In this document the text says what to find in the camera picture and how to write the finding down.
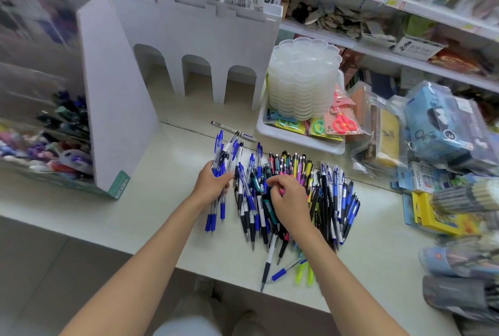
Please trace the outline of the person's right hand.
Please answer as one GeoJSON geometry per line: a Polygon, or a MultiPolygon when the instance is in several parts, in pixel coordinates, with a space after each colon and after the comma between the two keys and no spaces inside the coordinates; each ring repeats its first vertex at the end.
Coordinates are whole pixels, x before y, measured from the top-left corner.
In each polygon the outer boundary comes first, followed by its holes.
{"type": "Polygon", "coordinates": [[[277,218],[290,235],[299,240],[313,229],[309,216],[306,190],[297,181],[297,199],[291,203],[273,203],[277,218]]]}

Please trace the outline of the person's left hand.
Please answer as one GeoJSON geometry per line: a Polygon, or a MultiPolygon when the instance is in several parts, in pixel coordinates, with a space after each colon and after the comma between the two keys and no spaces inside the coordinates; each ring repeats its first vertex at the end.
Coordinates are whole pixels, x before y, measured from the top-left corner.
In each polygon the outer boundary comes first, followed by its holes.
{"type": "Polygon", "coordinates": [[[212,172],[213,160],[208,161],[199,172],[190,198],[197,206],[204,210],[209,204],[213,203],[221,194],[216,194],[216,177],[212,172]]]}

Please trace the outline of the bunch of blue ballpoint pens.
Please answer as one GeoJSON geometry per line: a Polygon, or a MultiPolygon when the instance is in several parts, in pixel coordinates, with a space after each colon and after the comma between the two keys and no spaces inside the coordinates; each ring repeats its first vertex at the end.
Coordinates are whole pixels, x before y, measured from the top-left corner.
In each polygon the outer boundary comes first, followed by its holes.
{"type": "MultiPolygon", "coordinates": [[[[241,131],[237,130],[227,144],[223,142],[224,131],[221,130],[216,137],[215,141],[215,158],[212,164],[212,172],[215,177],[220,177],[228,171],[232,171],[235,166],[234,161],[239,151],[238,137],[241,136],[241,131]]],[[[213,201],[209,214],[205,231],[210,232],[212,235],[216,230],[217,219],[220,219],[223,224],[226,218],[226,190],[222,189],[220,196],[217,200],[213,201]]]]}

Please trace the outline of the person's right forearm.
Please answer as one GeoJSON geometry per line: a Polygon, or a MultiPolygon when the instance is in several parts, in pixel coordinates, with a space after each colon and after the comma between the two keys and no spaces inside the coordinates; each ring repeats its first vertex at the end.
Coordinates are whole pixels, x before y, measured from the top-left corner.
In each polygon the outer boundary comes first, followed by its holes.
{"type": "Polygon", "coordinates": [[[341,336],[410,336],[348,270],[315,226],[285,227],[308,259],[341,336]]]}

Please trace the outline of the person's left forearm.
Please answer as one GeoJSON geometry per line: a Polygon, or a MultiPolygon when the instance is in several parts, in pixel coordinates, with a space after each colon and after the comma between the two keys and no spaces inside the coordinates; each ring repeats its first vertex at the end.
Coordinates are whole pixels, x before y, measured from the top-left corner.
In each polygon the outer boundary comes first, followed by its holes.
{"type": "Polygon", "coordinates": [[[59,336],[144,336],[196,219],[212,201],[190,194],[59,336]]]}

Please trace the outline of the white plastic tray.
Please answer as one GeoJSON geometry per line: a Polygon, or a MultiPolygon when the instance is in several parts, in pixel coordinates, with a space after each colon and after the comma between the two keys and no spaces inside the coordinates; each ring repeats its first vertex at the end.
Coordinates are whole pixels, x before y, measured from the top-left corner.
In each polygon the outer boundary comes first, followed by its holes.
{"type": "Polygon", "coordinates": [[[268,105],[270,104],[268,95],[269,89],[267,88],[267,84],[265,81],[260,96],[260,110],[257,120],[257,131],[259,134],[330,154],[342,155],[345,152],[346,143],[344,140],[338,141],[327,138],[301,135],[292,131],[265,124],[264,121],[266,119],[266,112],[268,109],[268,105]]]}

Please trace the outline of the white marker pen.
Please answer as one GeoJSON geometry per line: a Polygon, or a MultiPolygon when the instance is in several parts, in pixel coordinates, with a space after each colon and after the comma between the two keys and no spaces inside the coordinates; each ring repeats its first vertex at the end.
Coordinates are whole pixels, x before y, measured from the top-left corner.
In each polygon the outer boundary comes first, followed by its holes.
{"type": "Polygon", "coordinates": [[[224,131],[228,131],[228,132],[232,132],[233,134],[237,134],[237,136],[241,137],[242,139],[244,140],[247,140],[247,141],[251,141],[251,142],[257,142],[257,138],[243,132],[243,131],[240,131],[240,130],[236,130],[236,129],[233,129],[231,127],[228,127],[228,126],[225,126],[225,125],[222,125],[218,122],[215,122],[215,121],[211,121],[210,122],[211,125],[215,126],[215,127],[218,127],[220,128],[221,130],[224,130],[224,131]]]}

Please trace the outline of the pile of assorted pens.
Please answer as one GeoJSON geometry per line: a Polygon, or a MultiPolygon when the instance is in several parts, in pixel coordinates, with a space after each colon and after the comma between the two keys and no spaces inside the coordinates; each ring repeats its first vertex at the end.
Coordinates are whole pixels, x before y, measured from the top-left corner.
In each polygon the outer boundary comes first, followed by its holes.
{"type": "Polygon", "coordinates": [[[354,182],[345,180],[344,172],[337,166],[322,163],[316,167],[305,154],[294,155],[283,151],[281,155],[264,152],[260,143],[256,154],[251,154],[246,165],[242,164],[244,144],[232,168],[235,174],[233,187],[237,215],[241,220],[246,240],[254,247],[260,236],[266,249],[271,234],[278,234],[281,246],[277,257],[279,264],[288,246],[293,242],[290,233],[281,224],[271,201],[271,187],[266,179],[276,175],[290,175],[305,189],[310,218],[334,252],[344,244],[360,208],[360,199],[354,192],[354,182]]]}

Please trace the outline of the yellow scissors packet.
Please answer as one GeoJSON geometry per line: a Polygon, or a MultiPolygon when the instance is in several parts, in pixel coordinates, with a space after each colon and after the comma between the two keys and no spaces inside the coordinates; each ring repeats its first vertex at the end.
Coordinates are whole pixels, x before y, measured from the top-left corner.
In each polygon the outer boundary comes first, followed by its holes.
{"type": "Polygon", "coordinates": [[[307,135],[307,127],[306,127],[306,122],[305,121],[296,121],[296,122],[291,122],[287,120],[282,120],[278,119],[274,126],[276,128],[285,130],[285,131],[290,131],[299,135],[307,135]]]}

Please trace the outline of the blue scissors packet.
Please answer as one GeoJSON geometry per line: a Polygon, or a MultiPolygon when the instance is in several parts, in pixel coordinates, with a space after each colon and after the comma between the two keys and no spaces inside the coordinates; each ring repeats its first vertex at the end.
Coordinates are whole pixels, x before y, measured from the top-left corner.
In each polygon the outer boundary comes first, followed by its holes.
{"type": "Polygon", "coordinates": [[[294,117],[281,115],[276,109],[272,107],[267,108],[266,112],[264,113],[263,122],[265,124],[275,124],[278,121],[296,123],[297,119],[294,117]]]}

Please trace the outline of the green scissors packet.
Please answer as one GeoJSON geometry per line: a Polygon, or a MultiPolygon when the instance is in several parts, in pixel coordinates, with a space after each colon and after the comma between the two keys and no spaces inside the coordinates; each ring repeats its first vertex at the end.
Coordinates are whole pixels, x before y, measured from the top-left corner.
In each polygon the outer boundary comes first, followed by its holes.
{"type": "Polygon", "coordinates": [[[306,135],[313,138],[318,138],[323,141],[343,142],[344,139],[338,135],[331,135],[326,132],[324,119],[310,118],[306,121],[306,135]]]}

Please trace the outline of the white black ballpoint pen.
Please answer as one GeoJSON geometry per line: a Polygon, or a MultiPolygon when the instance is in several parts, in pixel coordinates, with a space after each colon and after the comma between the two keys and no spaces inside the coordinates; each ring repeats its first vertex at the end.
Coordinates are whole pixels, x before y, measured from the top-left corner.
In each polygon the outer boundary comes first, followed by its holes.
{"type": "Polygon", "coordinates": [[[271,269],[271,263],[272,263],[273,254],[275,251],[275,245],[276,245],[277,240],[278,240],[278,234],[271,234],[270,246],[269,246],[268,251],[267,251],[267,258],[265,261],[264,273],[263,273],[262,280],[261,280],[261,286],[260,286],[261,293],[264,291],[265,284],[267,282],[267,278],[268,278],[268,275],[269,275],[269,272],[271,269]]]}

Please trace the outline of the clear blue ballpoint pen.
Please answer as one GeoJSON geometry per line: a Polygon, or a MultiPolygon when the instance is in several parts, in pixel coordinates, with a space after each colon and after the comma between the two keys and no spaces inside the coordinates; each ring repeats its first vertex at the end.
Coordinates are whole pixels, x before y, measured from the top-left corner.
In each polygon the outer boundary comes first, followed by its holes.
{"type": "Polygon", "coordinates": [[[297,260],[295,260],[294,262],[288,264],[284,268],[281,268],[276,273],[274,273],[271,276],[271,279],[270,279],[269,283],[270,282],[275,282],[275,281],[279,280],[282,276],[286,275],[292,268],[294,268],[296,266],[300,266],[300,265],[302,265],[302,264],[304,264],[306,262],[308,262],[307,259],[297,259],[297,260]]]}

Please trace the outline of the red scissors packet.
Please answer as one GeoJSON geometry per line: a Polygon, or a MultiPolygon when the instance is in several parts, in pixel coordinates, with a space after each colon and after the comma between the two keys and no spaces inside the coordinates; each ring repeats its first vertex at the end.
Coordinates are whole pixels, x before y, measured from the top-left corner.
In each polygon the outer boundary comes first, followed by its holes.
{"type": "Polygon", "coordinates": [[[325,130],[330,135],[362,135],[363,129],[356,117],[356,103],[337,88],[334,90],[333,104],[323,114],[325,130]]]}

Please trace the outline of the stack of translucent paint palettes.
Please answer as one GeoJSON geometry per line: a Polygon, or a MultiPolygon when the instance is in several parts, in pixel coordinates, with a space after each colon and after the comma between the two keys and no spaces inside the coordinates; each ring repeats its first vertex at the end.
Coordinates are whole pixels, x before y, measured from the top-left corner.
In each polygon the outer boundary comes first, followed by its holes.
{"type": "Polygon", "coordinates": [[[321,39],[299,37],[274,46],[266,85],[272,108],[285,117],[308,120],[333,106],[340,80],[340,49],[321,39]]]}

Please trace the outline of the clear bag of brown notebooks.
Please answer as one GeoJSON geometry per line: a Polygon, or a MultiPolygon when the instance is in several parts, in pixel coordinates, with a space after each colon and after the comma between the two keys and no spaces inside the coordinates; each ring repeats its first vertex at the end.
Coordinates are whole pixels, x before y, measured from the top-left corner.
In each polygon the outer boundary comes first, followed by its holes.
{"type": "Polygon", "coordinates": [[[360,127],[360,133],[346,142],[352,169],[371,178],[395,180],[408,164],[404,103],[396,95],[381,97],[364,81],[357,81],[347,94],[355,103],[360,127]]]}

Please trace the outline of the person's beige shoe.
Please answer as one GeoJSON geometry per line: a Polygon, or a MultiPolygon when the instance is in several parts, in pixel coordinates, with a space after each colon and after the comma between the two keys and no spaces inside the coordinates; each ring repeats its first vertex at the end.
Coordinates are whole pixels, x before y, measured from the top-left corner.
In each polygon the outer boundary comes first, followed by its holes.
{"type": "Polygon", "coordinates": [[[267,329],[258,322],[257,314],[253,311],[243,313],[234,324],[230,336],[270,336],[267,329]]]}

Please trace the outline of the white cardboard pen display box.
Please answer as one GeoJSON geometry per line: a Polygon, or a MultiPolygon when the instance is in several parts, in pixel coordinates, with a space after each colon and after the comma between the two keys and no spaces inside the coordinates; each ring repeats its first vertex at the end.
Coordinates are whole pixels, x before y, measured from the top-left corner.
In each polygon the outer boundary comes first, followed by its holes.
{"type": "Polygon", "coordinates": [[[52,95],[85,95],[93,185],[52,181],[0,164],[0,176],[31,179],[118,200],[159,125],[110,0],[0,0],[0,122],[39,127],[52,95]]]}

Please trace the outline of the small blue white packet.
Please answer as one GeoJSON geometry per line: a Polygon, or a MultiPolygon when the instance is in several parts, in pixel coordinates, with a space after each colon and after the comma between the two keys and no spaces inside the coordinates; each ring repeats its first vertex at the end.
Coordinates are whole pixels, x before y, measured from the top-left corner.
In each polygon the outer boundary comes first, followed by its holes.
{"type": "Polygon", "coordinates": [[[453,178],[454,175],[447,170],[412,161],[406,168],[397,168],[391,188],[408,194],[411,192],[432,194],[451,187],[453,178]]]}

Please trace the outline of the white arched display stand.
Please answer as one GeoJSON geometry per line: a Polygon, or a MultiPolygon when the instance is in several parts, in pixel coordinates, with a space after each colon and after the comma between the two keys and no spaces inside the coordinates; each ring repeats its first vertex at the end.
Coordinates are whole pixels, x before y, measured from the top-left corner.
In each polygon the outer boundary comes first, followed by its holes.
{"type": "Polygon", "coordinates": [[[185,95],[184,57],[197,56],[209,64],[213,101],[218,104],[224,103],[229,71],[251,69],[252,109],[259,109],[281,6],[264,3],[259,12],[213,0],[112,1],[130,46],[142,44],[159,51],[176,94],[185,95]]]}

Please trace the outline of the person's light trousers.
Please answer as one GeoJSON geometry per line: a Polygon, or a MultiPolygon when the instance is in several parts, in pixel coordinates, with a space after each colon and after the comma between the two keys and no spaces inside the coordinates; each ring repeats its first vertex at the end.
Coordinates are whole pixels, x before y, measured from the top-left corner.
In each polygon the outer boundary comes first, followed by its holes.
{"type": "Polygon", "coordinates": [[[178,302],[153,336],[222,336],[225,322],[226,310],[218,300],[194,293],[178,302]]]}

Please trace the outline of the yellow flat box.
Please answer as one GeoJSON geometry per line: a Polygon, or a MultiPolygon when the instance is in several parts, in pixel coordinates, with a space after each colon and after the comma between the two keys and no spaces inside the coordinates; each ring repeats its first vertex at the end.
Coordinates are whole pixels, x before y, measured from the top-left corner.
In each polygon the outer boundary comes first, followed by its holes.
{"type": "Polygon", "coordinates": [[[483,222],[470,214],[445,214],[435,210],[428,193],[403,193],[405,224],[413,228],[450,237],[478,235],[483,222]]]}

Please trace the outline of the white shelf unit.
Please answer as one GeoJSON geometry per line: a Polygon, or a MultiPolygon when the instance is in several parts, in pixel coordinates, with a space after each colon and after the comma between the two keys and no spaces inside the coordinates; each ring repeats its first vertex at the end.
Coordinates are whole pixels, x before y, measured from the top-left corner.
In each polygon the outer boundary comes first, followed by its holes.
{"type": "MultiPolygon", "coordinates": [[[[361,9],[363,5],[370,5],[371,8],[377,11],[388,9],[395,10],[393,8],[370,0],[356,1],[359,3],[358,9],[361,9]]],[[[359,39],[344,36],[338,31],[320,30],[316,26],[304,26],[301,25],[298,21],[293,21],[288,18],[285,18],[281,22],[280,29],[310,38],[321,38],[341,47],[353,49],[362,54],[369,55],[383,61],[416,68],[428,73],[440,75],[441,77],[449,78],[461,83],[466,83],[472,87],[479,87],[495,93],[499,93],[499,81],[494,81],[477,74],[458,73],[455,70],[442,68],[437,66],[436,64],[417,61],[401,55],[396,55],[392,52],[392,49],[383,47],[374,42],[362,42],[359,39]]]]}

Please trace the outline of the group of coloured display pens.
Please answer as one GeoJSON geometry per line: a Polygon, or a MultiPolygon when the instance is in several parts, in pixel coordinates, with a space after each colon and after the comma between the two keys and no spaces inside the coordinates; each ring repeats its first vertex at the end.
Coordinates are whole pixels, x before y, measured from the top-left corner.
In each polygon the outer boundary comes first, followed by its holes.
{"type": "Polygon", "coordinates": [[[86,96],[52,95],[53,110],[35,116],[39,127],[0,122],[0,164],[52,181],[93,185],[94,163],[86,96]]]}

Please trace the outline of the packaged light blue pencil case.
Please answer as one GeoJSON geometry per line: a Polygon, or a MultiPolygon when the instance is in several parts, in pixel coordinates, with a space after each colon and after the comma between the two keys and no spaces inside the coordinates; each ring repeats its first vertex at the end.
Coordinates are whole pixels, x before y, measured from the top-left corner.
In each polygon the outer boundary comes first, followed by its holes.
{"type": "Polygon", "coordinates": [[[429,81],[405,98],[409,146],[418,160],[456,173],[499,176],[499,141],[475,101],[429,81]]]}

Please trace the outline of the clear pack of pencils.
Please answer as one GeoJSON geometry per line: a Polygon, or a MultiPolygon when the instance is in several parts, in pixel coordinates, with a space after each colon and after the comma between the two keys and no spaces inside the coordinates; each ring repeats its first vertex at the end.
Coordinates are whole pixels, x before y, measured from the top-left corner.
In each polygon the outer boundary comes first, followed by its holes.
{"type": "Polygon", "coordinates": [[[440,213],[488,213],[499,211],[499,178],[483,178],[431,195],[432,208],[440,213]]]}

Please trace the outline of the blue fabric pencil case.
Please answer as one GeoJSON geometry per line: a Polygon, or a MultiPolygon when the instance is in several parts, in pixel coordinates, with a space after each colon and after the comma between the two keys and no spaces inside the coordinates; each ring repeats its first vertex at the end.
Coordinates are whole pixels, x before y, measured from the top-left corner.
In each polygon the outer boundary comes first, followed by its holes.
{"type": "Polygon", "coordinates": [[[496,281],[499,280],[499,240],[484,236],[448,240],[423,248],[419,261],[433,276],[496,281]]]}

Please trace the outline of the white black card packet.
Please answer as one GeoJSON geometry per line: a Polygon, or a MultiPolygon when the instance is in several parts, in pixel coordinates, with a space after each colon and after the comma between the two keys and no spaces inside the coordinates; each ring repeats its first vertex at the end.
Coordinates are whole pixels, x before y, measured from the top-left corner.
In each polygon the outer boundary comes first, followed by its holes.
{"type": "Polygon", "coordinates": [[[395,46],[392,47],[392,52],[396,55],[426,62],[447,47],[448,44],[445,41],[435,42],[402,33],[395,46]]]}

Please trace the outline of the grey fabric pencil case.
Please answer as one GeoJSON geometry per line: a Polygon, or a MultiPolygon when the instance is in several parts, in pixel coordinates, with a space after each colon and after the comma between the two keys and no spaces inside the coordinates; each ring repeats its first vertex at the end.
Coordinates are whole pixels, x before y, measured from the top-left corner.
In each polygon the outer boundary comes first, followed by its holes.
{"type": "Polygon", "coordinates": [[[432,308],[469,320],[499,324],[499,281],[424,276],[422,292],[432,308]]]}

